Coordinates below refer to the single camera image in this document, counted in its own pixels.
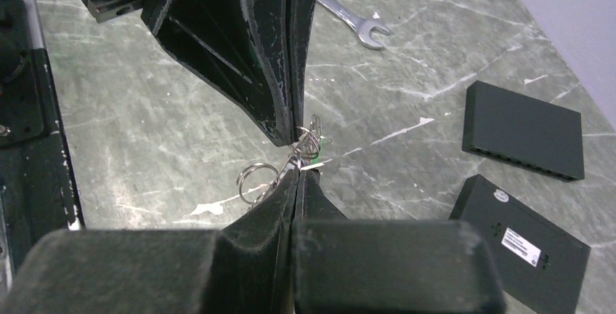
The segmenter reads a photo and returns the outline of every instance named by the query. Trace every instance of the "marble surface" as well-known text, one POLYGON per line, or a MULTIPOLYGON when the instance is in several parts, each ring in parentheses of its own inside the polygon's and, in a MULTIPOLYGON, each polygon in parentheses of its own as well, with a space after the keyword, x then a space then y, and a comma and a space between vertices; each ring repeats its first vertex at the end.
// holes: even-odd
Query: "marble surface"
MULTIPOLYGON (((321 115, 327 196, 349 218, 446 219, 481 173, 592 245, 579 313, 616 307, 616 134, 520 0, 339 0, 394 31, 382 52, 318 8, 306 113, 321 115), (565 183, 461 151, 466 87, 504 86, 583 114, 586 179, 565 183)), ((235 178, 279 165, 231 102, 181 68, 138 14, 97 25, 38 0, 89 228, 216 228, 247 206, 235 178)), ((256 187, 268 177, 257 177, 256 187)), ((510 313, 531 313, 511 299, 510 313)))

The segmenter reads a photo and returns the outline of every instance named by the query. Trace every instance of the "product label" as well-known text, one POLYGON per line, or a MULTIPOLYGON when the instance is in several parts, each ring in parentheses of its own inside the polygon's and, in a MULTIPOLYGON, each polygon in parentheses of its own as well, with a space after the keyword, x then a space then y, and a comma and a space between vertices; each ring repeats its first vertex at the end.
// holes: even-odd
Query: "product label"
POLYGON ((541 250, 535 245, 529 243, 528 240, 521 237, 518 233, 512 231, 510 228, 507 228, 501 244, 520 256, 524 261, 528 262, 533 267, 537 267, 541 250))
POLYGON ((494 197, 502 203, 506 203, 507 201, 509 201, 509 194, 503 192, 500 189, 494 191, 494 197))

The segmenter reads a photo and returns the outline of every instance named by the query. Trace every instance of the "screw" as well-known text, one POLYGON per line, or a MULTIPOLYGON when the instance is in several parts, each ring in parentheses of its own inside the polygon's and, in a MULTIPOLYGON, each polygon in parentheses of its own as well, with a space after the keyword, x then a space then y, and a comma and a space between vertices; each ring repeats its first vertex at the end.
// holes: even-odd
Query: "screw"
POLYGON ((11 133, 11 129, 4 125, 0 125, 0 137, 6 137, 11 133))

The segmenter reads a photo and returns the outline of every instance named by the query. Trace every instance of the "purple wall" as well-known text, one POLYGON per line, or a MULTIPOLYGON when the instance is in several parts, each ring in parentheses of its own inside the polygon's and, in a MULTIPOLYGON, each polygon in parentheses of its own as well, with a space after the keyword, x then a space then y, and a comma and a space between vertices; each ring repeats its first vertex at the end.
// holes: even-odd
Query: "purple wall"
POLYGON ((616 0, 522 0, 616 127, 616 0))

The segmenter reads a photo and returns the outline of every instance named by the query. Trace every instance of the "open-end wrench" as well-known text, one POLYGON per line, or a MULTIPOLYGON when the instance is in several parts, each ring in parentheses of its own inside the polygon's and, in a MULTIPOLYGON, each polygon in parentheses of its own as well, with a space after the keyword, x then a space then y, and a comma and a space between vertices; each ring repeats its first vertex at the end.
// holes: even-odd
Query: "open-end wrench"
POLYGON ((319 4, 325 7, 329 12, 346 23, 357 36, 364 47, 374 50, 380 50, 385 47, 382 43, 372 39, 370 33, 377 31, 386 36, 392 34, 392 31, 387 28, 385 23, 373 18, 363 18, 350 12, 346 7, 340 4, 337 0, 317 0, 319 4))

